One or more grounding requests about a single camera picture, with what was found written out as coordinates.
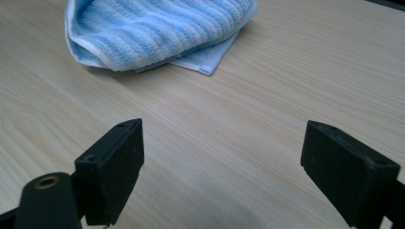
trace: blue striped towel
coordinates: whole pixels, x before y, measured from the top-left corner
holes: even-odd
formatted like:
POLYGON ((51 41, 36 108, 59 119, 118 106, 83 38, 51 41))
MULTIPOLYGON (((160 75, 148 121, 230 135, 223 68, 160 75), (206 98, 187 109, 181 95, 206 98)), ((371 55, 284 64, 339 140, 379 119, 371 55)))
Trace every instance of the blue striped towel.
POLYGON ((256 9, 256 0, 69 0, 65 34, 84 65, 142 72, 173 61, 212 74, 256 9))

